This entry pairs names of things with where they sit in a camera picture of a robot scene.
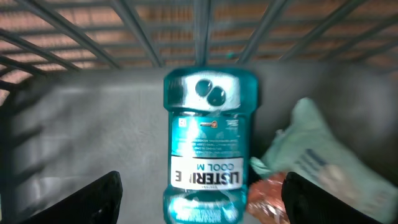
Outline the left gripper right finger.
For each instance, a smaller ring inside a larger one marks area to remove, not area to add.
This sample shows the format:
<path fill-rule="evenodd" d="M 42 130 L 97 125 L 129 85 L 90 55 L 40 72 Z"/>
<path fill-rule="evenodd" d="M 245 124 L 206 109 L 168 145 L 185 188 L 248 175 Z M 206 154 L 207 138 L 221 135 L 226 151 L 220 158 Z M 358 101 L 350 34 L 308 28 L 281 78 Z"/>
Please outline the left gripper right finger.
<path fill-rule="evenodd" d="M 295 172 L 287 174 L 281 196 L 291 224 L 380 224 Z"/>

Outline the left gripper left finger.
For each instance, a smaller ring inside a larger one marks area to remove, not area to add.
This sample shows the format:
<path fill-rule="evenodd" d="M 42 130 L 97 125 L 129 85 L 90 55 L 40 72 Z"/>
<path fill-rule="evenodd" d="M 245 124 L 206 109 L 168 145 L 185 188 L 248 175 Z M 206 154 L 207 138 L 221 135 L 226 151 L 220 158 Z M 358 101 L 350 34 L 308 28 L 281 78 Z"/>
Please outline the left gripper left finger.
<path fill-rule="evenodd" d="M 111 171 L 21 224 L 116 224 L 123 185 Z"/>

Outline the orange chocolate bar wrapper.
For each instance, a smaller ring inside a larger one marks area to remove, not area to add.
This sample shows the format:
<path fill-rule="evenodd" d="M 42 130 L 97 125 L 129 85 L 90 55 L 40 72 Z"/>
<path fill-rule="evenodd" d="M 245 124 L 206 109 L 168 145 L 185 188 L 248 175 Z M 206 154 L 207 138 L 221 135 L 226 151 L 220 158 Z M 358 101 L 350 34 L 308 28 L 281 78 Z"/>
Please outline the orange chocolate bar wrapper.
<path fill-rule="evenodd" d="M 285 172 L 278 172 L 253 183 L 249 188 L 246 211 L 262 224 L 290 224 L 282 201 Z"/>

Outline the pale green snack packet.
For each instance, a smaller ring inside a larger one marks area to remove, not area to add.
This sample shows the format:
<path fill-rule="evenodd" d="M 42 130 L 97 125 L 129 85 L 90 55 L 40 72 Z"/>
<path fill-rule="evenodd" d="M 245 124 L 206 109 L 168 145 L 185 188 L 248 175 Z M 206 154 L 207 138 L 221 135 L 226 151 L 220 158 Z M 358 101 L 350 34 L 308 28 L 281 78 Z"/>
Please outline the pale green snack packet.
<path fill-rule="evenodd" d="M 381 222 L 397 216 L 397 187 L 361 162 L 332 134 L 314 101 L 298 100 L 291 124 L 279 131 L 261 158 L 250 160 L 261 177 L 295 172 Z"/>

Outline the blue Listerine mouthwash bottle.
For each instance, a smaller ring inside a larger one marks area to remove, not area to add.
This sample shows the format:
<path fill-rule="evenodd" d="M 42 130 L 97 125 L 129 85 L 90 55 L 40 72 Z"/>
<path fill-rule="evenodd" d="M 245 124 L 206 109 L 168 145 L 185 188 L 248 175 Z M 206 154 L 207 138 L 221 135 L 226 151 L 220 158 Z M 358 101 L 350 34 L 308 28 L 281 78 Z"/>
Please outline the blue Listerine mouthwash bottle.
<path fill-rule="evenodd" d="M 238 68 L 178 68 L 164 78 L 166 223 L 242 222 L 257 94 L 256 76 Z"/>

